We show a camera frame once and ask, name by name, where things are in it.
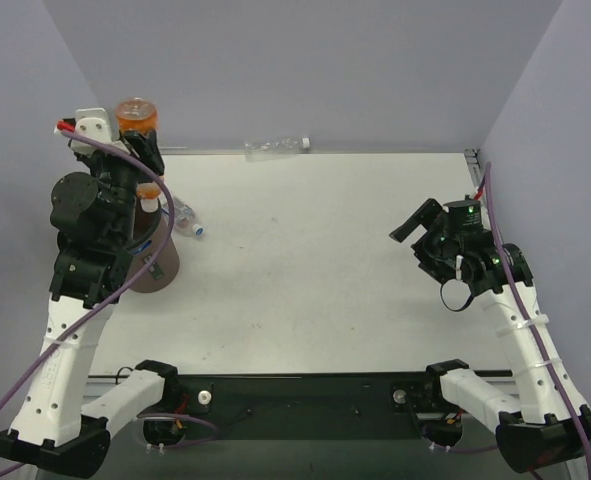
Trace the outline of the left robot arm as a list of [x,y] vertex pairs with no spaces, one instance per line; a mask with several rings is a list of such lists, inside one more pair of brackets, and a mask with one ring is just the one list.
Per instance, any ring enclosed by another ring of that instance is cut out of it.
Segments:
[[61,178],[51,193],[50,222],[59,253],[49,287],[40,356],[11,388],[30,385],[11,425],[0,431],[0,457],[79,479],[103,464],[112,438],[148,409],[179,402],[177,370],[146,360],[99,399],[83,396],[102,331],[134,277],[139,184],[161,181],[164,162],[154,131],[94,140],[64,131],[87,169]]

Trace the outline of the orange label plastic bottle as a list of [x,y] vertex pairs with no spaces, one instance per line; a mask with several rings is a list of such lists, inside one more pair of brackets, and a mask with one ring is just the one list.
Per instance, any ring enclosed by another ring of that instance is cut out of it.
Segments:
[[[115,115],[122,132],[135,130],[146,134],[158,126],[156,106],[140,97],[128,97],[120,101],[115,108]],[[159,208],[160,195],[160,187],[152,181],[140,182],[137,186],[137,197],[146,213],[153,213]]]

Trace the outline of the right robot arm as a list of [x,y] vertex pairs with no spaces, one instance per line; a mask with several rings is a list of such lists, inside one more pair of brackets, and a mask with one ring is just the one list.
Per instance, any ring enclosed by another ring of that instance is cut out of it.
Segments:
[[517,388],[504,394],[461,361],[433,364],[439,399],[473,416],[494,434],[517,473],[564,463],[591,452],[591,407],[575,387],[539,309],[533,275],[514,244],[496,245],[477,199],[440,204],[427,199],[390,238],[401,243],[417,228],[419,267],[440,285],[460,282],[493,327]]

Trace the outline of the white label clear bottle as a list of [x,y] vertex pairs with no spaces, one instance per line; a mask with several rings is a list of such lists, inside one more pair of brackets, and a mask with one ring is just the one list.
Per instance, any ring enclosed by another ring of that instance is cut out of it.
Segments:
[[174,214],[170,215],[169,202],[163,200],[161,203],[162,213],[167,223],[172,224],[176,232],[184,236],[199,238],[204,233],[203,226],[199,223],[195,211],[178,197],[172,198]]

